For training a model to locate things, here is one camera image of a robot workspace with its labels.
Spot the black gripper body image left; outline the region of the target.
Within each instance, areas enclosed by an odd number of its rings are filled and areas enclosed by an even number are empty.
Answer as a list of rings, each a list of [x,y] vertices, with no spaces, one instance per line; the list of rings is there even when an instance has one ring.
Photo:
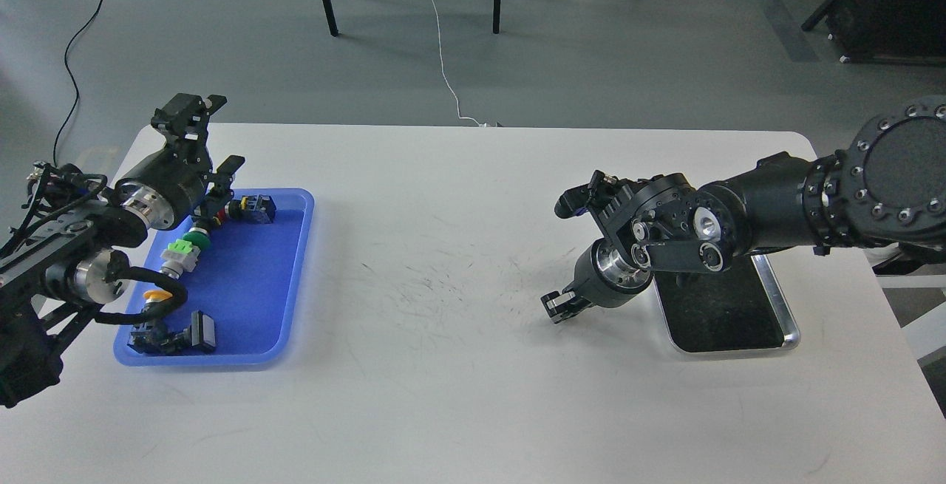
[[[118,181],[115,201],[136,211],[148,228],[173,229],[202,203],[212,170],[205,146],[165,146]]]

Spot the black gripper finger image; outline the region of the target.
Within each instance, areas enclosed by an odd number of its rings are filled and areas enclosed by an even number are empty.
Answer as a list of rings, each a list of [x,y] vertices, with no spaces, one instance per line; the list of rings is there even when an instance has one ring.
[[[243,167],[244,163],[245,157],[243,155],[229,155],[216,171],[206,175],[205,178],[212,187],[204,195],[202,202],[194,208],[195,222],[212,220],[233,200],[232,184],[234,175]]]
[[[554,324],[574,318],[579,313],[596,306],[590,299],[571,289],[546,293],[540,296],[540,302]]]
[[[173,160],[195,168],[199,173],[213,171],[207,149],[208,124],[227,103],[223,95],[177,93],[168,103],[157,108],[151,118],[152,128],[165,138],[163,150]]]

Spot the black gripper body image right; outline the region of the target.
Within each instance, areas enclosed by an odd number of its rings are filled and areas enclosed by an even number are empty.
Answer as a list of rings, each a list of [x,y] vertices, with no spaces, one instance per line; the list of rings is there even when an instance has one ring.
[[[578,309],[625,305],[652,283],[653,274],[625,262],[606,239],[596,239],[574,266],[572,293]]]

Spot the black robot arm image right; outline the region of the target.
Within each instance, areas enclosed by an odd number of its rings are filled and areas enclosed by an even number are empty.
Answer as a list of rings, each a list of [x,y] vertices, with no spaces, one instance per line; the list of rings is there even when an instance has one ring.
[[[591,215],[601,238],[542,305],[559,323],[624,305],[656,273],[718,274],[736,259],[794,246],[824,256],[896,244],[942,263],[944,111],[943,95],[910,100],[866,121],[847,149],[812,161],[782,151],[700,188],[680,173],[632,180],[595,171],[554,211]]]

